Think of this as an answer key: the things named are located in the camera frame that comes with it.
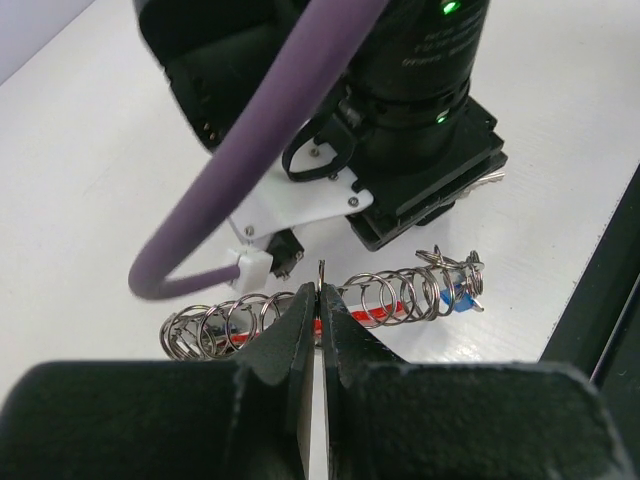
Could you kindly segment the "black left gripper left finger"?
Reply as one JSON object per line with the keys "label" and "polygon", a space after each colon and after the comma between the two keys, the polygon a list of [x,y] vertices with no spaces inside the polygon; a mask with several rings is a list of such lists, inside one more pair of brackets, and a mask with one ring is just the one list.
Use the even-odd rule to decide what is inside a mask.
{"label": "black left gripper left finger", "polygon": [[316,290],[233,356],[50,362],[1,411],[5,479],[304,479]]}

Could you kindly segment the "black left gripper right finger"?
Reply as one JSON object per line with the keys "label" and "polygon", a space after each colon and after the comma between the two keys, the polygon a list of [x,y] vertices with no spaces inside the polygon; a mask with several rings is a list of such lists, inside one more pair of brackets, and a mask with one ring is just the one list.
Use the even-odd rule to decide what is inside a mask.
{"label": "black left gripper right finger", "polygon": [[559,363],[411,363],[321,288],[332,479],[634,479],[597,390]]}

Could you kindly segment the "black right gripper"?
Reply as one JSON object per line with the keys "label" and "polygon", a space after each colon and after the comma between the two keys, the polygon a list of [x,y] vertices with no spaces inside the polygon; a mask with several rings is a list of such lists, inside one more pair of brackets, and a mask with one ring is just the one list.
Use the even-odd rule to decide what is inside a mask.
{"label": "black right gripper", "polygon": [[281,162],[294,182],[356,176],[348,190],[368,191],[371,206],[347,216],[369,250],[446,212],[462,191],[507,161],[496,118],[474,98],[451,110],[412,112],[381,104],[364,112],[330,96],[285,147]]}

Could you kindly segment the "red-handled metal key organizer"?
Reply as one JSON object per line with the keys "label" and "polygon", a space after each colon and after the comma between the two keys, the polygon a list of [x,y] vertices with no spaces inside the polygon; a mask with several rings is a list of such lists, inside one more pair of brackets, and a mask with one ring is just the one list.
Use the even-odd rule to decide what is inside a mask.
{"label": "red-handled metal key organizer", "polygon": [[[352,317],[367,329],[431,322],[440,316],[440,290],[466,283],[482,311],[484,262],[472,250],[454,260],[437,247],[418,250],[418,266],[358,273],[336,287]],[[213,361],[232,356],[277,322],[295,294],[249,293],[214,305],[190,305],[171,314],[161,325],[159,343],[175,361]]]}

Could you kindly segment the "blue key tag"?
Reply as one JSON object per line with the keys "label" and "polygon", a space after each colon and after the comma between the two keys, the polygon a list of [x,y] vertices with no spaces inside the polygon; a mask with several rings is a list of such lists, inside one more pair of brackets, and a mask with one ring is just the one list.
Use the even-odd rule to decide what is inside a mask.
{"label": "blue key tag", "polygon": [[453,290],[448,288],[441,289],[440,300],[442,302],[438,311],[440,316],[448,316],[451,313],[463,313],[475,308],[475,299],[469,292],[466,283],[455,284]]}

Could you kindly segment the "black-headed key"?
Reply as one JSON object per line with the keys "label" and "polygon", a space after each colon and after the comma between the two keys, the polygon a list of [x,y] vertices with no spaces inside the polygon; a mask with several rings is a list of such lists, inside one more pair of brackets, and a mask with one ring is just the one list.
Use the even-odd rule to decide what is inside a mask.
{"label": "black-headed key", "polygon": [[465,188],[461,193],[460,193],[460,197],[461,198],[465,198],[468,197],[472,191],[476,190],[479,187],[491,184],[491,183],[497,183],[500,182],[504,179],[506,173],[504,171],[495,171],[492,172],[490,174],[487,174],[481,178],[479,178],[478,180],[476,180],[474,183],[472,183],[471,185],[469,185],[467,188]]}

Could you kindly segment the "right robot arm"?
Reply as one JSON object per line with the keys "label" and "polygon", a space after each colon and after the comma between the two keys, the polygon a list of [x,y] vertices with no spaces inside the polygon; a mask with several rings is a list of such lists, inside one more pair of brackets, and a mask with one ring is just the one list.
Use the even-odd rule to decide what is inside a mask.
{"label": "right robot arm", "polygon": [[485,1],[138,1],[182,113],[217,153],[157,232],[192,248],[271,166],[309,189],[350,169],[376,251],[507,161],[470,94]]}

